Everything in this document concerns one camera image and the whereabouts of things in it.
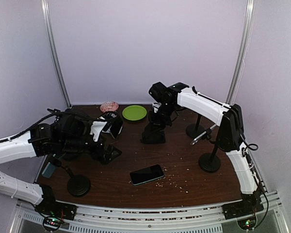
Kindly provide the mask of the black triangular phone stand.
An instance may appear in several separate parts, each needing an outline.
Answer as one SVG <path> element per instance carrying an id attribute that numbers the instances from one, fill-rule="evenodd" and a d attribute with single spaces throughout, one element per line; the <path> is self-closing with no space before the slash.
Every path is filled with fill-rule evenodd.
<path id="1" fill-rule="evenodd" d="M 163 144 L 166 142 L 164 127 L 147 124 L 142 133 L 141 142 L 143 144 Z"/>

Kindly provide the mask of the black phone teal case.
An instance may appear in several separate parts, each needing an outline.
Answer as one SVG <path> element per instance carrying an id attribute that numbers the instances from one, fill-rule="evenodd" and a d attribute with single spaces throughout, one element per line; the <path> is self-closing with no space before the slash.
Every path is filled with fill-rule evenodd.
<path id="1" fill-rule="evenodd" d="M 133 171 L 129 176 L 131 183 L 136 186 L 164 178 L 165 174 L 162 167 L 156 164 Z"/>

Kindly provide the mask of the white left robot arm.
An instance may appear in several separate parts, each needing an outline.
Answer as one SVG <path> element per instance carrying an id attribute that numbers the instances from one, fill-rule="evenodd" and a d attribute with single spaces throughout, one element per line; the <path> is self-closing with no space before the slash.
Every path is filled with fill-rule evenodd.
<path id="1" fill-rule="evenodd" d="M 47 155 L 88 154 L 106 165 L 121 155 L 113 145 L 106 146 L 106 139 L 101 136 L 109 133 L 117 138 L 121 133 L 123 120 L 117 112 L 105 112 L 97 118 L 74 109 L 49 112 L 22 132 L 0 139 L 0 164 Z M 24 182 L 0 172 L 0 193 L 42 207 L 50 216 L 60 211 L 53 190 L 47 185 Z"/>

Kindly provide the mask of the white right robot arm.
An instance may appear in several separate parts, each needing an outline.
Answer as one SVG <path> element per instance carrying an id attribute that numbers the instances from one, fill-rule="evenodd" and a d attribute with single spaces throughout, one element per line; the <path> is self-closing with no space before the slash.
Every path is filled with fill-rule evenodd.
<path id="1" fill-rule="evenodd" d="M 199 166 L 205 172 L 217 172 L 221 162 L 216 152 L 225 152 L 232 162 L 241 188 L 241 201 L 222 206 L 225 218 L 238 218 L 262 211 L 260 196 L 263 189 L 248 153 L 251 146 L 245 140 L 241 107 L 216 101 L 184 83 L 166 87 L 158 82 L 152 85 L 149 94 L 156 103 L 149 112 L 149 124 L 142 133 L 141 141 L 144 144 L 165 143 L 164 129 L 172 125 L 171 114 L 180 108 L 190 109 L 209 119 L 219 129 L 212 153 L 201 155 Z"/>

